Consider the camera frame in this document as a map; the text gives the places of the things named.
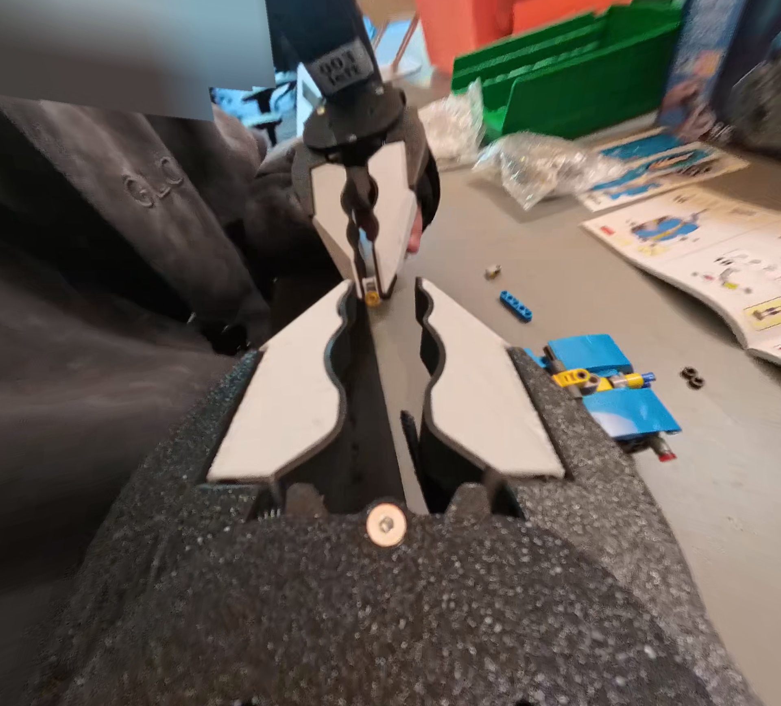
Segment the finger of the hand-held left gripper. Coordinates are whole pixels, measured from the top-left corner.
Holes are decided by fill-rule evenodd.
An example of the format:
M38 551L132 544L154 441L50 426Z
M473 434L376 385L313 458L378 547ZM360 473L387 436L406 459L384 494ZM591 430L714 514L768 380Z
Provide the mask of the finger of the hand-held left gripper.
M370 240L366 230L359 229L362 274L377 278L380 296L386 300L392 295L397 274L405 262L408 237L418 208L408 183L405 143L384 145L369 160L368 172L377 186L372 210L376 235Z
M341 164L325 163L312 170L311 180L313 226L341 276L365 291L358 224L345 206L347 171Z

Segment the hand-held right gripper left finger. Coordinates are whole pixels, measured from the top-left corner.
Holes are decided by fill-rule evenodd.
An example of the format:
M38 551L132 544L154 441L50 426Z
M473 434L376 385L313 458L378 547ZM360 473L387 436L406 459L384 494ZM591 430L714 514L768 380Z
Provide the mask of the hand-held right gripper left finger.
M282 479L341 432L347 398L334 353L355 315L342 281L261 348L259 361L206 474L209 484Z

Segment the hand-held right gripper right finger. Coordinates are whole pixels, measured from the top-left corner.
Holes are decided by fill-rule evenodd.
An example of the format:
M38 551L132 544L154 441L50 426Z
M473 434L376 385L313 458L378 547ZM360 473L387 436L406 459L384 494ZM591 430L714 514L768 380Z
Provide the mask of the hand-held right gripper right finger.
M434 283L415 280L423 423L470 465L510 479L563 479L565 466L510 355L510 344Z

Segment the blue brick toy car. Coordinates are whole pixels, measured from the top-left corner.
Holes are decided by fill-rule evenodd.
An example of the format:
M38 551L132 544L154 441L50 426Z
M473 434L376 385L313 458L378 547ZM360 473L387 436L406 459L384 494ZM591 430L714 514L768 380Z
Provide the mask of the blue brick toy car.
M650 450L661 463L676 460L667 437L681 428L654 390L656 374L638 372L612 336L555 339L528 355L626 454Z

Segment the grey desk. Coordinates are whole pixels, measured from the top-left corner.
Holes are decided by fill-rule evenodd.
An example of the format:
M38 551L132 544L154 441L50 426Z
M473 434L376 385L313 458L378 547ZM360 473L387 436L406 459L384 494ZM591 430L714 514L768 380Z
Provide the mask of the grey desk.
M667 633L685 601L704 609L743 684L779 704L779 368L753 360L698 300L640 272L581 228L570 198L530 213L467 170L442 175L441 207L405 265L391 303L372 313L380 378L410 506L425 505L399 422L418 416L428 373L414 317L417 276L431 280L505 340L538 351L552 338L608 333L656 388L683 431L678 458L623 457L582 417L565 443L575 479L519 487L533 525L586 550L646 603ZM493 281L484 270L499 264ZM506 290L532 310L524 323ZM679 376L693 366L694 390Z

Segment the green storage bin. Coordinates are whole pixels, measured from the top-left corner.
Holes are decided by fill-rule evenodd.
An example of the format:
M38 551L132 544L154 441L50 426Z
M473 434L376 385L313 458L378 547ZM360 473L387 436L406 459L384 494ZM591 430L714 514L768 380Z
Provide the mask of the green storage bin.
M486 136L590 135L661 105L683 10L634 0L455 58L451 90L480 83Z

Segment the blue printed leaflet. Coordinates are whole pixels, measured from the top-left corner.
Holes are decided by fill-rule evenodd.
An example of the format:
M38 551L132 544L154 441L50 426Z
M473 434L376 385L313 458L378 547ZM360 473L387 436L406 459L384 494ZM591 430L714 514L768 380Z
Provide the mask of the blue printed leaflet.
M684 142L661 128L601 145L594 151L617 162L622 173L577 195L577 201L592 213L739 172L749 165L725 150L704 142Z

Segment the open instruction booklet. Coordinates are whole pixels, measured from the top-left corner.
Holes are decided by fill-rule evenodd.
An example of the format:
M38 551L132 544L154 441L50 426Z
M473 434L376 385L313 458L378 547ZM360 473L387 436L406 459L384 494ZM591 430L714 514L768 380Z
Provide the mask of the open instruction booklet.
M693 185L581 228L716 312L747 354L780 364L779 210Z

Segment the dark robot kit box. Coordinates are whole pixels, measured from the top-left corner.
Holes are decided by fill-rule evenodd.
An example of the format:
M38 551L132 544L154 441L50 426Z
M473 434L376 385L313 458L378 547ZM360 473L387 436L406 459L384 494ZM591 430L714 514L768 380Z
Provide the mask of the dark robot kit box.
M780 0L687 0L657 124L779 158Z

